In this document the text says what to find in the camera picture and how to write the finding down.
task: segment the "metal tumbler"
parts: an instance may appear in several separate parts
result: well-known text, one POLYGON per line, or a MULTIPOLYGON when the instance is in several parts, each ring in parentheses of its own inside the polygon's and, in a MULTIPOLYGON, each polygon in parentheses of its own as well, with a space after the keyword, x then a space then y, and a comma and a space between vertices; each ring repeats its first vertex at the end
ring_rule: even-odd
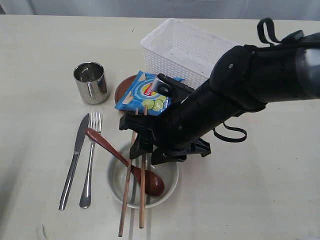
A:
POLYGON ((107 99, 105 71, 99 63, 84 62, 74 69, 73 75, 83 101, 99 104, 107 99))

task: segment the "wooden spoon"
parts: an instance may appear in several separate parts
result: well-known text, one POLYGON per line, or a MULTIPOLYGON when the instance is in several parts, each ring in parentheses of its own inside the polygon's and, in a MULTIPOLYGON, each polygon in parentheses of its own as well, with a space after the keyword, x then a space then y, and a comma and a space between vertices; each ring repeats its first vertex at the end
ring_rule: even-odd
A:
MULTIPOLYGON (((94 131, 91 128, 87 128, 85 130, 85 134, 91 138, 93 141, 95 141, 97 144, 99 144, 101 147, 106 149, 108 152, 110 152, 113 156, 115 156, 117 159, 119 159, 124 165, 128 166, 129 162, 117 151, 115 150, 111 144, 105 140, 98 132, 94 131)), ((133 176, 135 177, 138 184, 141 184, 141 169, 132 166, 131 172, 133 176)), ((150 196, 159 196, 161 195, 165 190, 165 184, 162 179, 153 173, 152 171, 146 170, 145 171, 145 190, 144 192, 150 196)))

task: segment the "brown plate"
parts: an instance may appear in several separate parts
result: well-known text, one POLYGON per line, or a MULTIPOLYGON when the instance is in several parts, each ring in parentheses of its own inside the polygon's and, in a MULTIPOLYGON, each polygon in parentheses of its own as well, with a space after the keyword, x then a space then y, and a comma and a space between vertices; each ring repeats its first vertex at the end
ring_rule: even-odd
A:
POLYGON ((125 95, 125 93, 128 90, 128 88, 131 86, 131 84, 136 79, 136 76, 137 75, 133 75, 133 76, 130 76, 130 77, 126 78, 116 88, 115 93, 114 93, 115 104, 117 104, 120 101, 120 99, 123 97, 123 95, 125 95))

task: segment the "knife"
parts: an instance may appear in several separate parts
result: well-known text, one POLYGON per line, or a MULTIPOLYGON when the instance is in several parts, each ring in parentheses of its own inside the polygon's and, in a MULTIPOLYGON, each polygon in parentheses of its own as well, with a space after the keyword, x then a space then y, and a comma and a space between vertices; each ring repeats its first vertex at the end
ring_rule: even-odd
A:
POLYGON ((84 140, 85 140, 85 136, 86 136, 85 129, 88 127, 88 124, 89 124, 89 119, 90 119, 89 116, 90 116, 89 113, 84 116, 84 118, 82 119, 82 121, 80 123, 78 133, 76 134, 73 158, 72 158, 71 165, 70 165, 70 168, 68 171, 68 175, 66 176, 64 188, 63 188, 63 191, 61 194, 60 203, 59 203, 59 210, 65 210, 65 207, 67 205, 71 184, 74 179, 79 155, 80 155, 81 148, 82 148, 82 145, 84 144, 84 140))

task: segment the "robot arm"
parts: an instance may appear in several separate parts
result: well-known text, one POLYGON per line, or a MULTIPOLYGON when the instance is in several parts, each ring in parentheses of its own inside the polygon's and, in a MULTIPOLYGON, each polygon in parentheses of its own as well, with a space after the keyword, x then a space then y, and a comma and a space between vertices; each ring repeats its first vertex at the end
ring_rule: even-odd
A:
POLYGON ((130 158, 152 153, 155 165, 182 162, 188 154, 205 157, 211 153, 210 144, 201 136, 211 130, 227 142, 246 139, 246 131, 224 124, 227 119, 261 111, 267 103, 320 98, 320 33, 304 36, 299 30, 279 41, 270 18, 262 19, 257 28, 260 40, 270 47, 233 47, 196 90, 163 74, 157 76, 152 89, 170 97, 173 104, 159 116, 125 114, 120 119, 120 130, 138 133, 130 158), (280 44, 266 40, 264 24, 269 38, 280 44), (231 139, 219 135, 215 127, 221 123, 245 136, 231 139))

